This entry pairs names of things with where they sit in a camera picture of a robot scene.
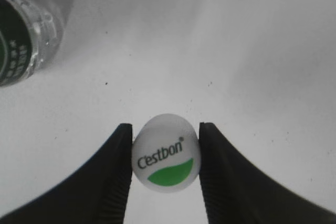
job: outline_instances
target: plastic bottle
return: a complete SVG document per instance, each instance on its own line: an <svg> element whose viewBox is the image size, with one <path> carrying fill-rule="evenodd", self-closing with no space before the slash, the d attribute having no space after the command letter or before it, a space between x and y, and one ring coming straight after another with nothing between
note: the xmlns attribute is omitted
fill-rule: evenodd
<svg viewBox="0 0 336 224"><path fill-rule="evenodd" d="M32 0L0 0L0 87L30 77L56 53L61 18Z"/></svg>

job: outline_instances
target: white table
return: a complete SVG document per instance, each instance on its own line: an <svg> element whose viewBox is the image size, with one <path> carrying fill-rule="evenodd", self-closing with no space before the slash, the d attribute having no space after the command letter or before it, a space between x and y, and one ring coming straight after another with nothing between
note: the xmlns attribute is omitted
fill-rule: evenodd
<svg viewBox="0 0 336 224"><path fill-rule="evenodd" d="M54 1L67 18L54 63L0 89L0 216L119 123L136 135L161 113L196 131L215 123L266 174L336 211L334 0ZM133 176L125 223L206 223L199 184L157 194Z"/></svg>

